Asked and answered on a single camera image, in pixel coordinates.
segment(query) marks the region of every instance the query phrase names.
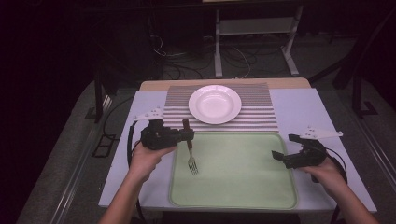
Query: placemat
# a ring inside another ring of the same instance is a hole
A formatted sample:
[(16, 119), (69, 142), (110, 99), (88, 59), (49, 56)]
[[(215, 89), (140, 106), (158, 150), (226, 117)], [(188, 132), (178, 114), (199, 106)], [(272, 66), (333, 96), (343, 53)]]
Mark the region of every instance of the placemat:
[(188, 166), (189, 151), (179, 143), (170, 201), (184, 207), (289, 210), (297, 204), (290, 170), (272, 157), (286, 153), (277, 133), (198, 132), (192, 154), (199, 174)]
[(278, 133), (276, 116), (271, 95), (266, 84), (227, 84), (241, 98), (239, 114), (223, 124), (207, 124), (196, 119), (189, 110), (191, 95), (203, 86), (171, 86), (163, 109), (163, 121), (166, 127), (183, 128), (182, 120), (189, 119), (190, 126), (196, 132), (244, 131)]

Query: dark background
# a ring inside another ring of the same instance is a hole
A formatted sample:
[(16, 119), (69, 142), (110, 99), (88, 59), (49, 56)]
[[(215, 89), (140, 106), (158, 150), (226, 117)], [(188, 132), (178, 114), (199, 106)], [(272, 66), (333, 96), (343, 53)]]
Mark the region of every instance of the dark background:
[[(86, 16), (82, 12), (89, 7), (137, 4), (136, 1), (109, 2), (118, 5), (83, 0), (0, 3), (1, 92), (5, 101), (0, 154), (2, 223), (17, 220), (77, 98), (95, 77), (101, 78), (108, 93), (114, 93), (120, 85), (133, 86), (138, 85), (138, 80), (160, 78), (161, 65), (155, 63), (146, 26), (150, 15)], [(364, 29), (365, 34), (370, 34), (385, 15), (384, 11), (391, 8), (390, 1), (385, 0), (335, 3), (306, 7), (299, 35), (326, 32), (342, 37), (363, 34)], [(168, 43), (190, 46), (191, 39), (200, 41), (197, 35), (213, 32), (206, 25), (213, 14), (173, 15), (153, 24)], [(200, 29), (185, 29), (186, 21)], [(371, 80), (393, 107), (396, 107), (392, 99), (396, 95), (392, 56), (396, 50), (392, 25), (395, 22), (393, 16), (360, 67), (360, 74)], [(172, 35), (166, 33), (170, 27)]]

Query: gray carpet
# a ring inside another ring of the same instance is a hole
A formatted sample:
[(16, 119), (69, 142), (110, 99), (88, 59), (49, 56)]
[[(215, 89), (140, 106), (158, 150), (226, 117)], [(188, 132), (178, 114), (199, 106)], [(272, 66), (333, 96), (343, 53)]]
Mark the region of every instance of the gray carpet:
[[(332, 44), (329, 44), (328, 38), (326, 35), (320, 35), (298, 37), (296, 39), (291, 54), (302, 77), (312, 77), (317, 72), (335, 63), (348, 53), (354, 43), (353, 39), (336, 39)], [(235, 43), (235, 46), (239, 49), (247, 51), (254, 51), (258, 46), (265, 46), (260, 50), (261, 55), (256, 55), (257, 62), (251, 65), (251, 73), (247, 77), (289, 77), (283, 58), (279, 51), (276, 51), (276, 47), (282, 42), (282, 38), (267, 36), (264, 39), (264, 45), (262, 45), (261, 40), (260, 43), (254, 42), (257, 40), (250, 40), (248, 45), (245, 44), (246, 42), (239, 40), (233, 40), (227, 44)], [(208, 67), (198, 70), (199, 73), (188, 69), (183, 70), (180, 78), (195, 79), (200, 74), (204, 77), (213, 78), (213, 62), (209, 52), (211, 50), (200, 59), (194, 57), (192, 62), (180, 63), (180, 59), (178, 61), (173, 60), (172, 63), (183, 64), (183, 66), (192, 68), (203, 68), (208, 65)], [(239, 62), (227, 63), (223, 60), (224, 78), (241, 77), (247, 72), (247, 67), (243, 63), (244, 59), (238, 55), (238, 52), (230, 50), (228, 52), (223, 51), (223, 53), (230, 53), (234, 57), (239, 57)], [(396, 220), (396, 214), (393, 212), (396, 207), (395, 191), (375, 160), (369, 142), (365, 140), (361, 130), (361, 120), (357, 119), (350, 109), (350, 86), (345, 90), (335, 90), (331, 85), (335, 75), (336, 71), (314, 83), (313, 87), (318, 89), (336, 130), (344, 133), (341, 138), (344, 146), (377, 206), (378, 212), (375, 216), (381, 223), (394, 223), (394, 220)], [(164, 68), (164, 79), (177, 76), (178, 71), (175, 67)], [(56, 208), (62, 199), (64, 190), (71, 189), (68, 183), (70, 178), (73, 177), (78, 180), (75, 187), (72, 188), (75, 191), (72, 192), (69, 203), (64, 207), (63, 215), (57, 218), (59, 218), (60, 223), (97, 222), (105, 211), (97, 204), (112, 157), (117, 148), (117, 142), (113, 145), (107, 158), (94, 158), (91, 157), (91, 154), (103, 133), (102, 128), (106, 116), (117, 105), (132, 97), (134, 91), (119, 90), (117, 95), (111, 97), (111, 107), (106, 110), (102, 122), (94, 124), (93, 120), (85, 119), (88, 110), (94, 107), (92, 85), (87, 87), (78, 99), (64, 131), (52, 151), (46, 168), (37, 181), (35, 189), (20, 216), (19, 223), (50, 223), (57, 211)], [(378, 111), (378, 115), (365, 117), (364, 125), (372, 131), (376, 141), (386, 151), (389, 159), (396, 161), (394, 150), (394, 146), (396, 146), (394, 137), (396, 131), (395, 111), (366, 82), (363, 83), (363, 99), (370, 101)], [(106, 123), (107, 133), (115, 134), (117, 138), (120, 138), (131, 102), (132, 100), (123, 103), (110, 114)], [(92, 130), (95, 130), (95, 137), (89, 138)], [(86, 147), (90, 147), (90, 152), (83, 154)], [(76, 178), (75, 169), (78, 160), (81, 158), (85, 158), (85, 160)], [(329, 223), (330, 215), (330, 212), (306, 213), (300, 214), (300, 218), (304, 224), (324, 224)]]

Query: floor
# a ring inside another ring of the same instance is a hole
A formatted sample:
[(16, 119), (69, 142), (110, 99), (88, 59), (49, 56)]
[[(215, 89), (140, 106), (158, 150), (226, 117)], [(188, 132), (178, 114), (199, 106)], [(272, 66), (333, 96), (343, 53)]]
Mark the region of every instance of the floor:
[[(296, 36), (291, 55), (300, 77), (310, 78), (343, 58), (355, 39), (340, 38), (329, 43), (328, 35)], [(280, 53), (287, 38), (282, 35), (246, 35), (224, 38), (221, 43), (223, 78), (290, 77)], [(205, 37), (204, 50), (189, 52), (176, 47), (166, 52), (163, 79), (214, 78), (213, 39)], [(378, 115), (358, 119), (351, 110), (351, 85), (336, 90), (332, 80), (337, 71), (312, 84), (329, 112), (336, 130), (344, 133), (343, 144), (368, 189), (381, 223), (394, 223), (396, 188), (378, 162), (373, 148), (381, 147), (386, 157), (396, 162), (395, 111), (378, 95), (370, 83), (363, 82), (362, 98), (370, 101)], [(108, 169), (117, 148), (113, 142), (109, 156), (95, 158), (93, 151), (102, 133), (120, 137), (124, 121), (137, 89), (120, 88), (105, 101), (105, 114), (98, 123), (87, 117), (94, 108), (94, 89), (90, 84), (80, 95), (46, 167), (23, 209), (18, 223), (96, 223), (106, 211), (98, 201)], [(99, 148), (98, 155), (106, 153)], [(329, 223), (331, 212), (299, 214), (301, 223)], [(145, 216), (158, 221), (162, 214)]]

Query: person's left arm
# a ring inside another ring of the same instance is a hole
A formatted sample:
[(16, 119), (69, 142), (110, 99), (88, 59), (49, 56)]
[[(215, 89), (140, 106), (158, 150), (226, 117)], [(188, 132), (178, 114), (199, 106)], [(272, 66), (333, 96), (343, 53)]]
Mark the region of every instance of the person's left arm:
[(131, 167), (99, 223), (130, 223), (143, 183), (149, 179), (161, 157), (175, 149), (150, 150), (139, 143), (134, 149)]

